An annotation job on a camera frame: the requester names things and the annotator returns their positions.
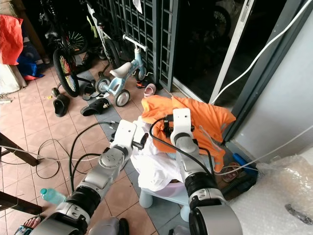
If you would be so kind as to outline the white cloth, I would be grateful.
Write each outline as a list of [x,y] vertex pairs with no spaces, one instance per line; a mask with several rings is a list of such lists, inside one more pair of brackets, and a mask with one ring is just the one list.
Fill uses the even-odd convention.
[[183,182],[178,163],[165,152],[158,150],[153,138],[146,134],[143,149],[134,148],[130,160],[138,172],[138,186],[151,191],[164,189],[171,181]]

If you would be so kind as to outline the pink kids shoe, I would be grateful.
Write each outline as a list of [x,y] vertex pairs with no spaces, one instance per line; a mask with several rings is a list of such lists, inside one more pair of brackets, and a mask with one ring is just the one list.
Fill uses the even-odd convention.
[[144,97],[150,97],[153,96],[157,91],[157,86],[155,84],[148,84],[144,89]]

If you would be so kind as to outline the orange shirt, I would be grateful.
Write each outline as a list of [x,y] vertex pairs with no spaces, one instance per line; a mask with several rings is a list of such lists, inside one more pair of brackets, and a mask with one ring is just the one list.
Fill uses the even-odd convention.
[[225,150],[216,146],[222,142],[224,130],[236,121],[231,112],[222,107],[210,105],[186,97],[163,97],[153,95],[141,101],[143,122],[151,125],[157,119],[174,113],[174,109],[188,108],[191,112],[191,123],[194,126],[192,135],[200,148],[207,149],[213,157],[214,170],[219,172],[224,167]]

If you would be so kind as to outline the black slipper with white print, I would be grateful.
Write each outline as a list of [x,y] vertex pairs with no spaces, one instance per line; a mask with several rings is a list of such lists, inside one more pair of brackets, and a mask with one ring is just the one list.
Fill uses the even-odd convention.
[[111,103],[107,98],[97,98],[95,101],[81,109],[81,114],[85,117],[102,114]]

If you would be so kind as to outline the pale blue plastic stool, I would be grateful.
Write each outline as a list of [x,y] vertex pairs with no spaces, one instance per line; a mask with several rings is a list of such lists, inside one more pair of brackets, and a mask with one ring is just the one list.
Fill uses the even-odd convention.
[[183,221],[189,222],[189,199],[183,182],[171,182],[159,191],[152,191],[148,188],[139,188],[140,206],[143,208],[150,208],[154,203],[154,198],[160,198],[181,206],[179,214]]

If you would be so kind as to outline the blue plastic object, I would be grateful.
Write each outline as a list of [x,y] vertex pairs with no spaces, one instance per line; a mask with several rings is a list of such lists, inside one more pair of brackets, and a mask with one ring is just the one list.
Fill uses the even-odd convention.
[[[246,161],[246,159],[244,159],[239,154],[233,154],[232,157],[233,157],[234,161],[236,161],[240,166],[244,166],[244,165],[246,165],[248,163],[248,161]],[[258,172],[257,168],[255,168],[254,165],[244,166],[243,170],[247,174],[257,174],[257,172]]]

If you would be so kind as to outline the plain black slipper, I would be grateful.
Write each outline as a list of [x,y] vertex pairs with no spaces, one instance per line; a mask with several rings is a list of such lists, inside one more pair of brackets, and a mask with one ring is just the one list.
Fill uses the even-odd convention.
[[53,101],[54,114],[57,117],[64,117],[67,114],[71,99],[64,94],[58,94]]

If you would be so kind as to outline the black kids bicycle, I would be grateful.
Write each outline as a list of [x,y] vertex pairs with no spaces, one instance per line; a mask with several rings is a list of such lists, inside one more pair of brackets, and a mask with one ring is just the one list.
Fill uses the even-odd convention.
[[41,5],[40,22],[46,22],[50,29],[45,33],[49,44],[54,45],[53,64],[60,84],[71,97],[80,95],[81,80],[75,56],[88,50],[88,40],[78,31],[67,30],[54,9],[53,0],[39,0]]

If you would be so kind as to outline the clear bottle with teal cap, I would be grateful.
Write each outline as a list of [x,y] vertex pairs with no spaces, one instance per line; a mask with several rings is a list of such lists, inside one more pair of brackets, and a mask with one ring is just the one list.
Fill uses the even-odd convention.
[[56,206],[60,205],[61,203],[66,201],[66,197],[64,194],[61,194],[59,191],[53,188],[42,188],[40,190],[41,197]]

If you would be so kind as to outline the clear bubble wrap sheet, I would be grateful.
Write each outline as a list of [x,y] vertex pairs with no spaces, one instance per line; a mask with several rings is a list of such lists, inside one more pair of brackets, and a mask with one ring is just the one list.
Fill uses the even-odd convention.
[[293,155],[257,167],[257,183],[230,203],[243,235],[313,235],[313,162]]

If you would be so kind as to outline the blue bag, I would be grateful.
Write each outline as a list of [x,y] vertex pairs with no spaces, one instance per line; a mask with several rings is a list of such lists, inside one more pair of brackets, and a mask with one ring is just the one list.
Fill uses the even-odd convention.
[[41,73],[40,55],[36,49],[29,45],[24,45],[22,52],[17,58],[17,68],[25,81],[33,81],[45,75]]

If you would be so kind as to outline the person's foot in sandal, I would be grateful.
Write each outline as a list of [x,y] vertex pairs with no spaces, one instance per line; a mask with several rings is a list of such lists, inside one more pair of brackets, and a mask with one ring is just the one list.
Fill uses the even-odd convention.
[[29,218],[23,225],[19,226],[14,235],[30,235],[36,226],[38,226],[45,219],[44,215],[37,215]]

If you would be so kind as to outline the white sack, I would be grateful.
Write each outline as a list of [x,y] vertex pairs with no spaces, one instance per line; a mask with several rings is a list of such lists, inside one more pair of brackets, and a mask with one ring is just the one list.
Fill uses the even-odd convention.
[[22,89],[21,78],[16,66],[0,64],[0,94],[11,94]]

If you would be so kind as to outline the red plastic bag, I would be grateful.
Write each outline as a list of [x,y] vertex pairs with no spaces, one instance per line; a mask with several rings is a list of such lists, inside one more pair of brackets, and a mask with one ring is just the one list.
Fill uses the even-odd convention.
[[18,65],[18,57],[23,49],[22,36],[23,19],[0,15],[0,56],[5,65]]

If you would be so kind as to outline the dark wooden furniture frame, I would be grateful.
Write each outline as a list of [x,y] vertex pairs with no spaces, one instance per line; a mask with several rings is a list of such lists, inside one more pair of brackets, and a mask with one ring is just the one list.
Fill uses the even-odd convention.
[[[7,154],[14,154],[16,157],[30,166],[37,166],[40,164],[40,161],[32,154],[26,150],[23,150],[20,146],[4,136],[2,133],[0,133],[0,145],[6,149],[0,153],[1,157]],[[0,211],[8,209],[30,213],[32,215],[38,215],[43,212],[43,208],[37,204],[34,204],[33,202],[25,201],[14,195],[6,194],[5,192],[0,192]]]

